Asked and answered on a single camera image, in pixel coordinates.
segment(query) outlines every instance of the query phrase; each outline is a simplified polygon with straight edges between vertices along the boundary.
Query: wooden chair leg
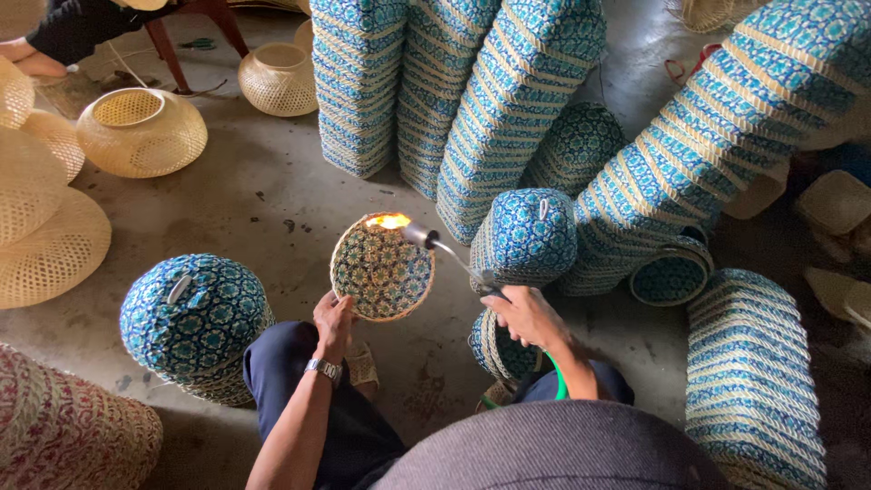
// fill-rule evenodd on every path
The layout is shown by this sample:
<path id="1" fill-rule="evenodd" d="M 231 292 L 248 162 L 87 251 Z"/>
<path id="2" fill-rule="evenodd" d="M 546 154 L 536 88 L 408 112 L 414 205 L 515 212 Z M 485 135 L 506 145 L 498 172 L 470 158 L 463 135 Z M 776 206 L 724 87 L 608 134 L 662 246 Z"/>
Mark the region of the wooden chair leg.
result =
<path id="1" fill-rule="evenodd" d="M 230 10 L 226 0 L 211 1 L 206 15 L 218 25 L 226 40 L 236 48 L 239 56 L 243 58 L 248 56 L 248 47 L 245 46 L 245 39 L 242 38 L 242 33 L 239 32 L 239 26 L 236 24 L 236 14 Z"/>
<path id="2" fill-rule="evenodd" d="M 166 64 L 169 65 L 169 71 L 172 73 L 172 77 L 175 78 L 175 83 L 179 86 L 179 94 L 191 94 L 191 87 L 187 85 L 185 74 L 181 71 L 179 59 L 175 56 L 175 48 L 172 47 L 172 41 L 170 40 L 169 35 L 166 34 L 166 27 L 164 26 L 163 21 L 160 19 L 152 20 L 145 24 L 145 28 L 148 30 L 148 34 L 152 37 L 154 48 L 157 49 L 158 54 L 166 61 Z"/>

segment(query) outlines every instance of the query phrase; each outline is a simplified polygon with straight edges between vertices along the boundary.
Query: torch flame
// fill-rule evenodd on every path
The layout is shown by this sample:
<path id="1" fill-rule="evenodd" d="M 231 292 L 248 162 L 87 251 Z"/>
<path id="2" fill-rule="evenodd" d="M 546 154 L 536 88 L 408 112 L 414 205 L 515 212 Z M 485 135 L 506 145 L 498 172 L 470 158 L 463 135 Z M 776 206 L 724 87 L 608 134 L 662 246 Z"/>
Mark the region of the torch flame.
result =
<path id="1" fill-rule="evenodd" d="M 382 214 L 371 220 L 366 220 L 366 226 L 378 225 L 386 229 L 397 229 L 408 225 L 411 219 L 405 214 Z"/>

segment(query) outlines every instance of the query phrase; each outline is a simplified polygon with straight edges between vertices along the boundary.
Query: metal watch strap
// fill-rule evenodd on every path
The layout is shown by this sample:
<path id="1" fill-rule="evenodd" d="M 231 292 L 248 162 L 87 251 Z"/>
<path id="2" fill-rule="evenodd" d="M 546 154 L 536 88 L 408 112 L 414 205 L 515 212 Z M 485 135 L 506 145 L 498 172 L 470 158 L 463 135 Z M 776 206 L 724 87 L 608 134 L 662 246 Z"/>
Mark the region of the metal watch strap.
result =
<path id="1" fill-rule="evenodd" d="M 306 364 L 306 371 L 318 371 L 327 378 L 330 378 L 333 382 L 333 387 L 338 386 L 341 380 L 341 366 L 330 364 L 323 359 L 309 359 L 308 364 Z"/>

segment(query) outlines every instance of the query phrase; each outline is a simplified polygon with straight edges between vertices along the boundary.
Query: hand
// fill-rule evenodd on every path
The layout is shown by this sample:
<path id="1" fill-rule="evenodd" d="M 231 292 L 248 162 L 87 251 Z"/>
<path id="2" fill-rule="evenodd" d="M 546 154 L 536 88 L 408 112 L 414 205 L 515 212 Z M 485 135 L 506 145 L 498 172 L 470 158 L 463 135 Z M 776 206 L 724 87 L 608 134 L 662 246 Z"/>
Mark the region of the hand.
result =
<path id="1" fill-rule="evenodd" d="M 485 296 L 481 303 L 496 312 L 499 326 L 508 327 L 513 340 L 520 340 L 523 347 L 537 345 L 545 350 L 571 342 L 568 327 L 541 291 L 526 286 L 504 286 L 502 292 L 510 303 L 498 296 Z"/>
<path id="2" fill-rule="evenodd" d="M 351 344 L 351 325 L 354 323 L 353 296 L 338 299 L 330 290 L 314 307 L 314 326 L 318 329 L 318 348 L 314 357 L 330 364 L 340 364 Z"/>

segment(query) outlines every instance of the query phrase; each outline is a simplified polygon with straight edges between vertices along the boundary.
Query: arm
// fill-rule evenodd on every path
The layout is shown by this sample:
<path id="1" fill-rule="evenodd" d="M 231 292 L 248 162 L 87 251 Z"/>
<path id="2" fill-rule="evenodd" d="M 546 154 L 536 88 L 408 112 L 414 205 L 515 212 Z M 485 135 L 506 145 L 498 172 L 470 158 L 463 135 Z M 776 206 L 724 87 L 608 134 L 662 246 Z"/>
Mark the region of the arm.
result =
<path id="1" fill-rule="evenodd" d="M 598 399 L 596 375 L 581 344 L 541 292 L 525 286 L 505 286 L 502 292 L 510 303 L 497 296 L 481 298 L 481 303 L 496 312 L 499 326 L 507 327 L 511 338 L 523 347 L 537 345 L 548 351 L 572 399 Z"/>
<path id="2" fill-rule="evenodd" d="M 354 298 L 345 296 L 333 307 L 334 300 L 330 291 L 314 309 L 319 340 L 313 357 L 338 365 L 350 343 Z M 332 397 L 329 378 L 318 371 L 303 375 L 254 461 L 248 490 L 312 488 L 327 438 Z"/>

